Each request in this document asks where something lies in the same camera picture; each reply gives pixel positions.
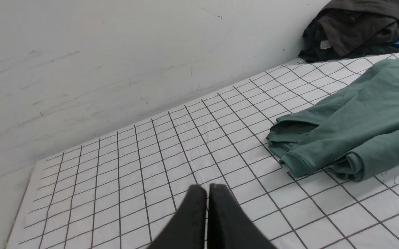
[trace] white wall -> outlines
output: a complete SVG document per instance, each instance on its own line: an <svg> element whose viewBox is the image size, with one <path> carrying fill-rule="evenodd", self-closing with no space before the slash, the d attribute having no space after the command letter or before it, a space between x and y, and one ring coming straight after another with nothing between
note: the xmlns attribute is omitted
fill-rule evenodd
<svg viewBox="0 0 399 249"><path fill-rule="evenodd" d="M0 176L295 58L328 0L0 0Z"/></svg>

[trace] pile of clothes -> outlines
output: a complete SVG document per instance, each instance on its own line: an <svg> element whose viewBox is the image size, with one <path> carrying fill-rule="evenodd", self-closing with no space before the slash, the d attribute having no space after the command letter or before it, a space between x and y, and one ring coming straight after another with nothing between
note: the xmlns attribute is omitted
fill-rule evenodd
<svg viewBox="0 0 399 249"><path fill-rule="evenodd" d="M399 52L399 0L332 0L302 37L309 63Z"/></svg>

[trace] black grid line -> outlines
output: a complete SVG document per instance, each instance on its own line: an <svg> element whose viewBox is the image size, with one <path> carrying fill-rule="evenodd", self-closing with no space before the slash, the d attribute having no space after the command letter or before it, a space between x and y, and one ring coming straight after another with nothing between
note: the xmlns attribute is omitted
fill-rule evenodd
<svg viewBox="0 0 399 249"><path fill-rule="evenodd" d="M96 177L95 177L95 194L93 197L93 220L92 220L92 246L93 247L93 234L95 232L95 212L96 212L96 190L97 190L97 185L98 185L98 169L99 169L99 151L101 147L101 139L98 140L98 162L96 166Z"/></svg>
<svg viewBox="0 0 399 249"><path fill-rule="evenodd" d="M215 157L214 157L213 154L212 154L212 151L210 151L209 145L207 145L206 140L204 139L204 137L203 137L202 134L201 134L201 131L199 131L198 126L196 125L194 119L192 118L192 115L191 115L190 112L189 112L189 109L187 109L187 106L184 106L184 107L185 107L185 110L187 110L187 113L189 114L190 119L192 120L193 124L195 125L196 130L198 131L199 135L201 136L201 139L202 139L202 141L204 142L204 145L206 146L207 150L209 151L209 154L210 154L210 156L212 157L212 159L213 159L213 161L214 161L216 167L218 168L219 173L221 174L221 176L223 177L224 181L226 182L226 185L228 186L228 182L227 182L226 178L224 177L223 171L219 168L218 163L217 163Z"/></svg>
<svg viewBox="0 0 399 249"><path fill-rule="evenodd" d="M142 170L142 165L141 165L141 157L139 155L139 145L138 145L138 134L136 134L136 126L135 126L135 137L136 137L136 148L138 149L138 159L139 159L139 168L141 169L141 183L143 186L143 195L144 195L144 203L146 206L146 214L147 214L147 224L148 224L148 235L150 237L150 242L152 242L152 231L150 229L150 219L148 216L148 208L147 208L147 199L146 199L146 194L145 194L145 187L144 187L144 177L143 177L143 170Z"/></svg>
<svg viewBox="0 0 399 249"><path fill-rule="evenodd" d="M224 102L225 102L226 105L232 110L232 112L234 112L234 110L231 108L231 106L230 106L226 101L224 101ZM253 134L253 136L256 137L256 138L258 138L258 137L255 135L255 133L253 133L252 130L247 126L247 124L239 117L239 115L238 115L236 112L234 112L234 113L235 113L235 115L239 118L239 120L245 125L245 127ZM247 162L245 161L245 159L242 157L241 154L239 154L239 156L241 157L241 159L243 159L244 163L247 165L247 167L249 168L250 172L252 172L252 174L253 174L253 176L255 177L256 181L258 181L259 185L263 188L263 190L264 190L264 191L266 192L266 194L267 194L268 191L265 189L265 187L263 186L263 184L261 183L261 181L259 180L259 178L256 176L256 174L253 172L253 170L248 166L248 164L247 164ZM278 206L278 204L273 200L273 198L270 196L270 194L268 194L268 196L269 196L270 200L273 202L273 204L276 206L276 208L280 211L281 215L283 216L283 218L285 219L285 221L287 222L287 224L290 226L290 228L292 229L292 231L294 232L294 234L296 235L296 237L299 239L299 241L301 241L302 245L304 245L304 247L307 248L306 244L304 243L304 241L302 241L301 237L300 237L299 234L296 232L296 230L294 229L294 227L291 225L291 223L290 223L290 221L287 219L287 217L284 215L284 213L283 213L283 211L281 210L281 208L280 208L280 207Z"/></svg>
<svg viewBox="0 0 399 249"><path fill-rule="evenodd" d="M347 66L349 65L350 63L348 63L348 64L346 64L346 65L344 65L342 68L347 68ZM296 94L297 96L299 96L299 94L297 94L296 92L294 92L292 89L289 89L288 87L286 87L285 85L283 85L282 83L280 83L280 85L282 85L283 87L285 87L287 90L289 90L289 91L291 91L291 92L293 92L294 94ZM304 99L304 101L306 101L308 104L311 104L311 105L313 105L312 103L310 103L309 101L307 101L305 98L302 98L302 99ZM325 170L325 169L323 169L323 171L330 177L330 178L332 178L334 181L336 181L337 182L337 180L335 179L335 178L333 178L333 176L332 175L330 175L329 173L327 173L327 171ZM386 186L381 180L379 180L376 176L375 176L375 178L381 183L381 184L383 184L384 186ZM298 184L298 186L302 189L302 191L304 191L307 195L308 195L308 193L305 191L305 189L304 188L302 188L302 186L292 177L292 179ZM341 187L345 190L345 192L347 193L347 194L349 194L352 198L353 198L353 200L355 200L355 203L354 204L359 204L362 208L364 208L378 223L381 223L381 225L386 229L386 230L388 230L388 232L389 233L391 233L395 238L397 238L398 240L399 240L399 237L397 236L397 235L395 235L394 234L394 232L392 232L388 227L386 227L384 224L382 224L382 222L378 219L378 218L376 218L376 216L375 215L373 215L372 214L372 212L370 212L362 203L360 203L352 194L350 194L350 192L348 192L347 191L347 189L345 189L345 186L343 186L343 185L341 185ZM328 215L319 207L319 205L317 205L317 203L310 197L310 195L308 195L309 196L309 198L313 201L313 203L317 206L317 208L324 214L324 217L326 217L331 223L332 223L332 225L338 230L338 232L339 233L341 233L341 235L344 237L344 239L346 239L350 244L351 244L351 246L353 246L353 248L355 248L355 246L353 245L353 243L348 239L348 238L346 238L346 236L342 233L342 231L334 224L334 222L328 217Z"/></svg>
<svg viewBox="0 0 399 249"><path fill-rule="evenodd" d="M120 187L120 173L119 173L119 133L117 132L117 155L118 155L118 214L119 214L119 234L121 234L121 187ZM119 248L122 249L122 239L119 236Z"/></svg>
<svg viewBox="0 0 399 249"><path fill-rule="evenodd" d="M195 183L198 184L198 180L196 180L196 176L193 173L193 169L192 169L192 166L190 165L189 158L187 157L187 154L185 152L184 146L181 143L181 139L179 137L178 131L176 130L176 127L174 126L173 119L171 118L170 112L167 112L167 114L169 115L170 121L171 121L171 123L173 125L173 129L174 129L174 132L176 133L176 137L178 137L178 141L179 141L179 144L181 145L181 149L182 149L182 152L184 153L185 159L186 159L187 163L189 164L190 172L193 175L193 179L195 180Z"/></svg>
<svg viewBox="0 0 399 249"><path fill-rule="evenodd" d="M79 163L81 162L81 153L82 153L82 145L81 145L81 150L79 151L78 167L76 168L75 185L73 186L73 193L72 193L72 196L71 196L71 199L70 199L69 220L67 221L67 229L66 229L66 232L65 232L64 249L67 246L67 237L69 235L70 218L72 216L72 204L73 204L72 202L73 202L73 197L75 195L76 181L78 180L78 170L79 170Z"/></svg>
<svg viewBox="0 0 399 249"><path fill-rule="evenodd" d="M164 172L166 173L167 184L168 184L169 189L170 189L170 195L172 196L173 207L174 207L174 210L176 211L177 208L176 208L176 204L175 204L175 202L174 202L173 191L172 191L172 189L171 189L170 180L169 180L169 175L168 175L168 173L167 173L166 164L164 163L163 152L161 151L160 143L158 142L158 135L156 134L155 125L153 124L153 119L152 119L152 125L153 125L153 130L155 131L156 143L158 144L158 148L160 149L161 162L163 162Z"/></svg>
<svg viewBox="0 0 399 249"><path fill-rule="evenodd" d="M61 169L61 165L62 165L62 160L64 159L64 153L65 153L65 152L62 153L60 169ZM54 192L54 190L56 189L56 186L57 186L57 182L58 182L58 178L59 178L59 177L60 177L60 174L59 174L59 171L58 171L58 174L57 174L57 176L56 176L56 182L55 182L55 186L54 186L53 192ZM42 233L42 235L41 235L41 241L39 242L39 247L41 247L41 244L43 243L44 233L45 233L46 227L47 227L47 219L48 219L48 216L49 216L50 206L52 205L53 196L54 196L54 195L52 194L52 198L50 199L50 205L49 205L49 207L47 208L46 220L44 221L44 229L43 229L43 233Z"/></svg>
<svg viewBox="0 0 399 249"><path fill-rule="evenodd" d="M281 84L283 87L285 87L287 90L289 90L289 91L291 91L292 93L294 93L294 94L296 94L296 95L298 95L296 92L294 92L293 90L291 90L291 89L289 89L288 87L286 87L285 85L283 85L283 84ZM311 105L313 105L312 103L310 103L309 101L307 101L305 98L302 98L302 99L304 99L304 101L306 101L308 104L311 104ZM323 169L323 171L330 177L330 178L332 178L335 182L337 182L337 180L336 179L334 179L329 173L327 173L326 172L326 170L325 169ZM308 196L309 196L309 198L312 200L312 202L317 206L317 208L324 214L324 217L326 217L329 221L330 221L330 223L332 223L332 225L338 230L338 232L344 237L344 239L345 240L347 240L348 241L348 243L351 245L351 246L353 246L353 248L356 248L354 245L353 245L353 243L345 236L345 234L344 233L342 233L342 231L337 227L337 225L330 219L330 217L328 217L328 215L322 210L322 208L320 208L319 207L319 205L315 202L315 200L313 200L313 198L312 197L310 197L310 195L307 193L307 191L292 177L292 176L290 176L295 182L296 182L296 184L301 188L301 190L302 191L304 191L304 193L305 194L307 194ZM350 192L348 192L347 191L347 189L345 189L345 187L344 186L342 186L341 185L341 187L345 190L345 192L346 193L348 193L352 198L353 198L353 200L355 200L355 202L357 203L357 204L359 204L362 208L364 208L377 222L380 222L379 221L379 219L378 218L376 218L376 216L374 216L373 214L372 214L372 212L370 212L367 208L365 208L364 207L364 205L362 204L362 203L360 203L352 194L350 194ZM382 224L383 225L383 227L386 229L386 230L388 230L388 232L390 232L395 238L397 238L398 240L399 240L399 237L397 237L395 234L394 234L394 232L392 232L388 227L386 227L384 224Z"/></svg>

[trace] fabric fold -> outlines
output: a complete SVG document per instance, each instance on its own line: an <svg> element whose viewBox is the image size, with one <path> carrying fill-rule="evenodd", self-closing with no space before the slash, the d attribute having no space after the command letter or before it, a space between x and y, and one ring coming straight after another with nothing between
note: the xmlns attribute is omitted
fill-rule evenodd
<svg viewBox="0 0 399 249"><path fill-rule="evenodd" d="M302 38L307 62L399 52L399 0L331 0Z"/></svg>
<svg viewBox="0 0 399 249"><path fill-rule="evenodd" d="M396 166L399 59L376 63L315 106L277 121L269 149L296 176L331 166L339 177L360 181Z"/></svg>

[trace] white bed sheet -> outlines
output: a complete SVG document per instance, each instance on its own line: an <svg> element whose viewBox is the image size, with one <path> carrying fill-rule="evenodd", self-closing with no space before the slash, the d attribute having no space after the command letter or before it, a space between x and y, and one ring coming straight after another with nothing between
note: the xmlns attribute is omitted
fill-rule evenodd
<svg viewBox="0 0 399 249"><path fill-rule="evenodd" d="M148 246L190 184L226 184L280 249L399 248L399 166L360 183L295 178L265 139L275 119L345 87L373 63L296 60L39 161L8 248Z"/></svg>

